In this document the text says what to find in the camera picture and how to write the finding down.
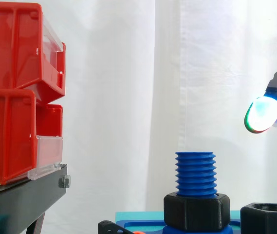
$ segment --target stacked storage bins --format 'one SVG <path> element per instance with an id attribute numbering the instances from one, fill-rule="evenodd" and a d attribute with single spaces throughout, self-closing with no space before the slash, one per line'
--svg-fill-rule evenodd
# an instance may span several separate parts
<path id="1" fill-rule="evenodd" d="M 40 5 L 0 2 L 0 184 L 60 169 L 65 51 Z"/>

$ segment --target nut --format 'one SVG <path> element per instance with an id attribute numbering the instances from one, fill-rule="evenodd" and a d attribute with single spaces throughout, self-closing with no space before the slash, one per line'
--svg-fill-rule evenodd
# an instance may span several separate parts
<path id="1" fill-rule="evenodd" d="M 251 203 L 240 211 L 242 234 L 277 234 L 277 204 Z"/>
<path id="2" fill-rule="evenodd" d="M 68 189 L 71 185 L 71 176 L 64 175 L 62 178 L 62 187 Z"/>
<path id="3" fill-rule="evenodd" d="M 168 194 L 164 198 L 164 221 L 186 232 L 219 232 L 230 222 L 229 197 L 225 194 L 217 194 L 217 198 Z"/>

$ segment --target black clamp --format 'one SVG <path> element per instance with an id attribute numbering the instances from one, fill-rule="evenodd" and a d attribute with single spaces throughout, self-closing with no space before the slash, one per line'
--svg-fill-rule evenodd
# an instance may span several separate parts
<path id="1" fill-rule="evenodd" d="M 111 221 L 102 221 L 98 224 L 98 234 L 134 234 Z"/>

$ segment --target white curtain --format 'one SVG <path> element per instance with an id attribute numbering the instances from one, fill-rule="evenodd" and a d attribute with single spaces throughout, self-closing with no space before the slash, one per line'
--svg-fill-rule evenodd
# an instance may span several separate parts
<path id="1" fill-rule="evenodd" d="M 67 44 L 72 186 L 43 234 L 91 234 L 117 211 L 162 210 L 176 151 L 213 151 L 231 208 L 277 202 L 277 129 L 243 118 L 277 71 L 276 0 L 39 0 Z"/>

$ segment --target blue threaded bolt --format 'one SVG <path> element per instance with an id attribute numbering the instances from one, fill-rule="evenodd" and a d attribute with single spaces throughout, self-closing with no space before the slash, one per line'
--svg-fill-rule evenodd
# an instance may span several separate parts
<path id="1" fill-rule="evenodd" d="M 215 155 L 211 152 L 177 152 L 176 177 L 180 196 L 213 198 L 217 197 Z"/>

